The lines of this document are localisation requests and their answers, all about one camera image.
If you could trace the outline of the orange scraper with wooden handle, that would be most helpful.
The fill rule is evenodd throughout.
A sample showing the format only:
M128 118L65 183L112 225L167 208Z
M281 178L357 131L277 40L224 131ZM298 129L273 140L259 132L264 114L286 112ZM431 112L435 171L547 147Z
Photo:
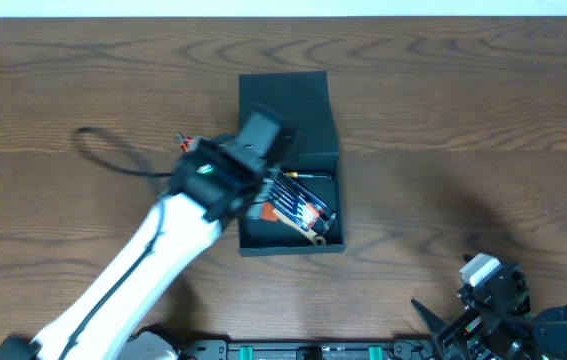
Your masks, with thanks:
M294 223L292 220L290 220L288 217L286 217L279 210L277 210L269 202L264 203L263 206L262 206L261 219L266 220L266 221L270 221L270 222L280 221L283 224L285 224L286 226L294 229L295 231L297 231L298 233L303 235L313 245L324 246L324 245L327 244L327 242L326 242L326 240L323 236L319 235L314 230L304 230L303 228L298 226L296 223Z

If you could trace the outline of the black yellow screwdriver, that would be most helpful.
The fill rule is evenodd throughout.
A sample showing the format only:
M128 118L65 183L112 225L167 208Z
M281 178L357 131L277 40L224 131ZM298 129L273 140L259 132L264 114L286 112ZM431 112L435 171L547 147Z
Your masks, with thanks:
M313 179L313 180L322 180L322 181L331 181L333 179L333 175L329 172L297 172L297 171L288 171L285 175L292 179Z

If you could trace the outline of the blue precision screwdriver set case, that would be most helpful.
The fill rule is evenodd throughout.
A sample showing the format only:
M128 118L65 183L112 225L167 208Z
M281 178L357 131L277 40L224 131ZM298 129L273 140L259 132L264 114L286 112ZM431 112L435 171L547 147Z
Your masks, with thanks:
M273 179L266 199L303 230L312 229L327 209L320 198L284 172Z

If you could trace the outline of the small claw hammer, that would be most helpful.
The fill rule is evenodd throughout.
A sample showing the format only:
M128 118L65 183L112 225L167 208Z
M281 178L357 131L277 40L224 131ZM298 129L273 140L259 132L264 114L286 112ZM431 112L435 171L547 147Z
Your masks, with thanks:
M312 229L317 235L325 236L336 223L337 218L338 216L336 212L331 212L329 214L323 213L317 218Z

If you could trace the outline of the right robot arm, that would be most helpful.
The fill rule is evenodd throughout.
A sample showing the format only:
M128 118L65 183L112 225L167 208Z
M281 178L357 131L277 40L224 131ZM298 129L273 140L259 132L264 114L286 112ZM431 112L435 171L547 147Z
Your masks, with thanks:
M567 359L567 305L538 314L520 266L480 253L460 270L465 312L447 324L412 299L441 359Z

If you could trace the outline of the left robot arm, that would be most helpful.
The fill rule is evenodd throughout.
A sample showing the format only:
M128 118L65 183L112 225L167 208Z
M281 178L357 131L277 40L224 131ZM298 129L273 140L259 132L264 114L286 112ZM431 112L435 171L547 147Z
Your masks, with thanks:
M33 339L0 344L0 359L115 359L175 278L241 216L289 143L243 135L201 139L177 162L128 244L86 292Z

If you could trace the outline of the black open gift box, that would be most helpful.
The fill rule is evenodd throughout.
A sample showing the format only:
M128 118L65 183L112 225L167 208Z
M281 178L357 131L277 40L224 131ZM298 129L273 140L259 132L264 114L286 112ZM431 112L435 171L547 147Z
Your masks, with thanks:
M324 72L249 74L239 77L239 123L255 106L267 107L297 130L297 142L255 199L245 217L238 221L239 253L243 256L337 253L346 248L343 239L339 184L339 145ZM320 198L325 213L337 220L323 236L324 246L313 245L303 235L280 221L261 219L261 210L271 182L279 172L329 172L331 181L293 179Z

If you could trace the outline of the red handled pliers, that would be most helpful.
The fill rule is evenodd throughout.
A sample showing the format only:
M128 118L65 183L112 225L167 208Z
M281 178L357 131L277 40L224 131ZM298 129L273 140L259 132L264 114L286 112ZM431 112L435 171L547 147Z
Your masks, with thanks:
M174 135L175 143L184 153L195 151L202 139L203 136L188 136L180 132Z

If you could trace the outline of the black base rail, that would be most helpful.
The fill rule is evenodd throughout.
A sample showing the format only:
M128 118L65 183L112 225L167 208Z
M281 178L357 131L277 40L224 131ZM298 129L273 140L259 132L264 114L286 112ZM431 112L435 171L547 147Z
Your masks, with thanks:
M390 342L236 342L199 340L180 349L178 360L435 360L429 340Z

